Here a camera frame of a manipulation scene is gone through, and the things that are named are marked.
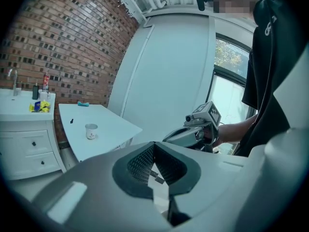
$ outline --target shirt sleeve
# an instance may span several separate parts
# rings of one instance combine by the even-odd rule
[[[257,109],[257,92],[252,63],[252,51],[249,54],[246,87],[241,101],[246,105]]]

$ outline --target brick wall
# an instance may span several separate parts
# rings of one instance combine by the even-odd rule
[[[0,87],[32,90],[50,75],[56,93],[55,130],[67,141],[58,104],[77,101],[107,107],[112,85],[128,44],[138,28],[118,0],[28,0],[2,42]]]

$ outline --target sink cabinet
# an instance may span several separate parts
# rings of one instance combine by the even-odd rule
[[[51,102],[55,102],[55,97],[55,94],[51,95]],[[17,114],[20,121],[15,121],[12,115],[9,119],[3,114],[0,116],[0,162],[6,179],[66,171],[55,137],[54,105],[49,114],[51,116],[44,115],[46,120],[40,120],[40,114],[37,114],[38,120],[32,114],[29,120],[27,114]]]

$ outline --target window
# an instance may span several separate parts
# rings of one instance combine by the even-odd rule
[[[241,102],[247,77],[250,48],[217,34],[215,65],[206,101],[213,101],[221,114],[221,124],[239,123],[255,114]],[[216,149],[231,155],[237,144],[222,144]]]

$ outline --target soap dispenser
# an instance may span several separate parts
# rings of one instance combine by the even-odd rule
[[[36,81],[32,89],[32,99],[37,100],[38,98],[39,98],[39,86],[38,86],[38,81]]]

